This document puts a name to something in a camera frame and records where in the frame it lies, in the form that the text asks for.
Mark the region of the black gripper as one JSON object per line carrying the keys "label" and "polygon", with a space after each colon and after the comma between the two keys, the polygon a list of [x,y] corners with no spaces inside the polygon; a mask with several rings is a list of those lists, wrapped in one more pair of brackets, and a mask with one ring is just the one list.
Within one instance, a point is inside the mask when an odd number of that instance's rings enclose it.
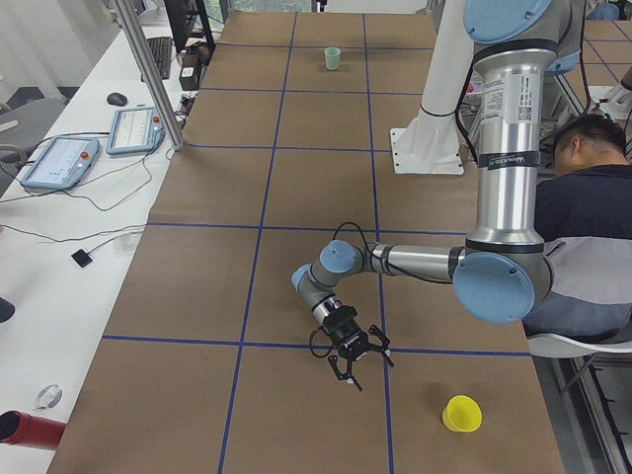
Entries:
{"label": "black gripper", "polygon": [[362,387],[353,374],[354,360],[367,352],[380,354],[389,367],[394,366],[390,356],[390,340],[376,325],[371,325],[368,334],[379,340],[379,344],[368,341],[368,335],[355,321],[357,315],[353,306],[343,305],[330,313],[322,323],[325,334],[334,344],[338,355],[346,359],[344,371],[339,368],[337,355],[329,355],[327,361],[340,381],[353,385],[358,391]]}

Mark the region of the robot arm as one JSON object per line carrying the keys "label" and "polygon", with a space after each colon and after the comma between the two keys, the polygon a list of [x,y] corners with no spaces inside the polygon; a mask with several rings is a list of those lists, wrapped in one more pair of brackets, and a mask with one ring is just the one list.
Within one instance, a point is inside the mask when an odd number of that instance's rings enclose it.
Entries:
{"label": "robot arm", "polygon": [[418,115],[392,130],[400,173],[439,173],[459,162],[454,126],[472,73],[482,79],[474,230],[461,247],[330,241],[292,284],[331,342],[330,365],[368,353],[389,356],[376,326],[363,330],[337,283],[374,272],[449,284],[476,318],[506,324],[524,318],[550,290],[553,272],[534,228],[543,84],[579,60],[582,1],[443,1],[431,70]]}

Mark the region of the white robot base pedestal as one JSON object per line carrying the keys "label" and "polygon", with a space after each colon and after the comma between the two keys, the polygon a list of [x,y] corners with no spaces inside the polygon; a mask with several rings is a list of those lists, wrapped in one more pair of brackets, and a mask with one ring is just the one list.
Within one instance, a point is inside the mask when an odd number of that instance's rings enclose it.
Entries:
{"label": "white robot base pedestal", "polygon": [[464,0],[444,2],[430,70],[417,116],[390,130],[397,174],[462,175],[455,122],[473,58],[473,40],[464,27]]}

